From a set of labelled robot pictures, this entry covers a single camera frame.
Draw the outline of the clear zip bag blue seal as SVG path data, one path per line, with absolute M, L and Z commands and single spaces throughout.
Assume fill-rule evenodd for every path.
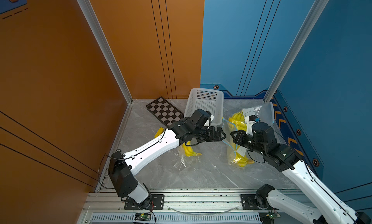
M 244 132 L 247 131 L 247 124 L 244 121 L 240 121 L 240 119 L 230 117 L 228 120 L 223 120 L 229 132 L 240 130 Z M 254 164 L 254 161 L 248 157 L 247 149 L 235 144 L 231 136 L 223 142 L 227 145 L 227 159 L 229 165 L 244 168 L 247 165 Z

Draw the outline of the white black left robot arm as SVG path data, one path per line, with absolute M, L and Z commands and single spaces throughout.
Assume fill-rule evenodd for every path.
M 152 195 L 148 188 L 138 182 L 136 174 L 147 164 L 182 144 L 195 140 L 221 142 L 226 134 L 221 127 L 211 125 L 212 114 L 197 109 L 191 117 L 184 117 L 167 126 L 155 139 L 132 151 L 121 153 L 119 150 L 110 157 L 108 176 L 119 198 L 131 198 L 141 209 L 151 209 Z

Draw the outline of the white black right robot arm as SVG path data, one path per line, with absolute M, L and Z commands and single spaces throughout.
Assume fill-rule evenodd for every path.
M 255 199 L 261 209 L 278 209 L 303 224 L 370 224 L 372 219 L 362 211 L 339 199 L 307 166 L 303 157 L 292 147 L 279 144 L 273 128 L 258 122 L 252 134 L 245 131 L 230 133 L 236 145 L 262 155 L 264 161 L 290 179 L 313 203 L 306 206 L 265 184 L 256 191 Z

